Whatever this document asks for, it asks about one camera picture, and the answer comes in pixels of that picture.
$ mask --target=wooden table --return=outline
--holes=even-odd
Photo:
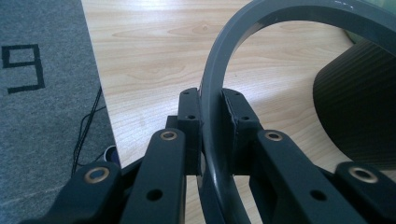
[[[122,166],[145,154],[149,139],[177,113],[181,91],[198,87],[213,42],[246,0],[83,0]],[[245,94],[266,129],[288,134],[316,165],[333,171],[348,158],[316,114],[317,72],[351,46],[344,31],[293,21],[265,28],[235,53],[224,86]],[[260,223],[245,176],[238,190]],[[195,177],[188,178],[186,222],[203,223]]]

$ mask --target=black ribbed container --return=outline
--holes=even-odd
[[[330,138],[353,161],[396,168],[396,57],[363,40],[318,73],[314,103]]]

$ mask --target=gray carpet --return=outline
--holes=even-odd
[[[100,83],[79,0],[0,1],[0,46],[0,223],[18,223],[44,215],[69,179]],[[104,109],[80,161],[111,145]]]

